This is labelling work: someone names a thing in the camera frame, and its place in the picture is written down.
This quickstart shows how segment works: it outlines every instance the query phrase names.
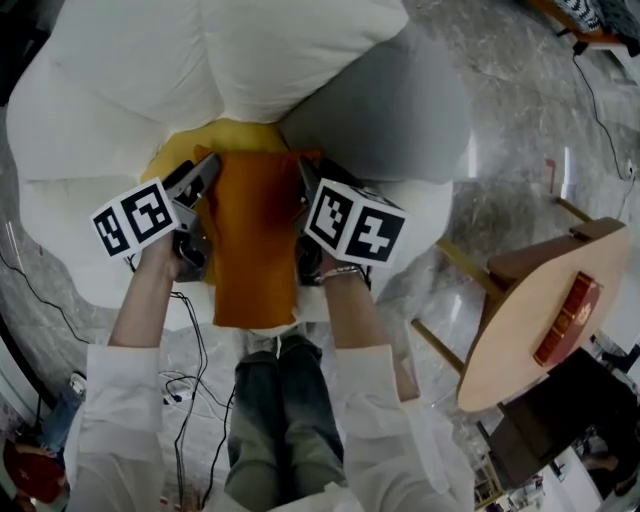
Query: shoe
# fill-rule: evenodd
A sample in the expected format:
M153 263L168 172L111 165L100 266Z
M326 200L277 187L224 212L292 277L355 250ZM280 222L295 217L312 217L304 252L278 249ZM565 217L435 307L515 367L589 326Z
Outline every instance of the shoe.
M296 324L288 331L283 332L280 335L280 339L284 341L291 336L302 336L305 339L309 339L309 336L313 333L314 326L315 324L308 324L305 322Z
M87 379L80 372L73 372L69 378L69 386L76 394L82 396L87 390Z
M239 360L256 352L278 352L278 341L275 338L268 338L252 331L239 329L234 341Z

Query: gray pillow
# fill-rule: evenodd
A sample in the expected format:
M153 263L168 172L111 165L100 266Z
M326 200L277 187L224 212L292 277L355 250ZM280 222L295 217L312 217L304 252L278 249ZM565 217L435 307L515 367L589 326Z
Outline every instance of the gray pillow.
M353 175L445 183L469 141L464 86L446 48L409 23L279 123L291 149L320 148Z

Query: marble floor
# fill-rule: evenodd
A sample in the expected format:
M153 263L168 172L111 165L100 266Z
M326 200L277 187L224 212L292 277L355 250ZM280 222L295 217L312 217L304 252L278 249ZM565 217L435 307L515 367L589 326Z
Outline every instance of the marble floor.
M630 190L630 182L618 178L609 141L596 123L589 91L572 63L571 42L555 37L557 27L514 0L405 0L405 4L429 36L446 43L471 102L473 135L461 162L466 177L455 184L447 236L482 264L492 254L562 234L574 220L552 204L553 189L594 217L619 215L635 239L640 234L640 225L634 222L640 214L640 186ZM600 119L611 132L621 168L629 160L640 165L640 88L605 52L587 51L577 61L595 91ZM83 301L64 266L21 227L5 114L0 109L0 251L24 269L43 298L67 312L80 337L105 342L116 312ZM557 168L555 183L547 160ZM406 337L413 345L426 400L452 419L456 438L474 460L484 451L475 422L482 419L490 426L498 413L459 411L457 375L409 332L405 320L421 317L464 357L478 326L482 300L474 283L430 250L390 282L379 302L394 336ZM22 278L3 266L0 311L52 392L60 390L71 371L84 369L86 345L70 335L57 311L39 303ZM210 357L204 381L226 402L236 357L229 342L233 332L210 325L202 330ZM324 366L339 406L328 326L319 325L313 339L326 348ZM163 352L167 370L195 373L192 329L166 332ZM188 479L196 488L206 479L222 435L224 408L209 402L210 406L198 399L197 416L185 442ZM173 439L183 418L178 406L166 408L162 440L170 481L175 477ZM226 457L220 457L217 480L223 479L227 467Z

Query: black and white marker cube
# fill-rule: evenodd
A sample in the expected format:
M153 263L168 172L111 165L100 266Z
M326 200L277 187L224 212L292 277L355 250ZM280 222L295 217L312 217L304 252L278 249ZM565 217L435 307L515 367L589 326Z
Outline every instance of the black and white marker cube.
M136 254L179 226L171 201L158 178L112 199L91 216L110 258Z
M390 267L407 223L404 210L384 197L323 179L304 231L334 258Z

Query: jeans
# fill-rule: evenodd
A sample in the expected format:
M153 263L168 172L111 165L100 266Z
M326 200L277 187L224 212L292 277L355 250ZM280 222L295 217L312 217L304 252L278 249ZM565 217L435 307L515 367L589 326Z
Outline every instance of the jeans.
M322 351L302 336L280 358L256 352L236 367L225 492L252 512L346 485L344 449L320 370Z
M36 442L53 453L61 454L67 442L71 423L78 409L84 401L84 395L78 395L70 385L65 386L60 398L51 414L42 422L41 431L36 436Z

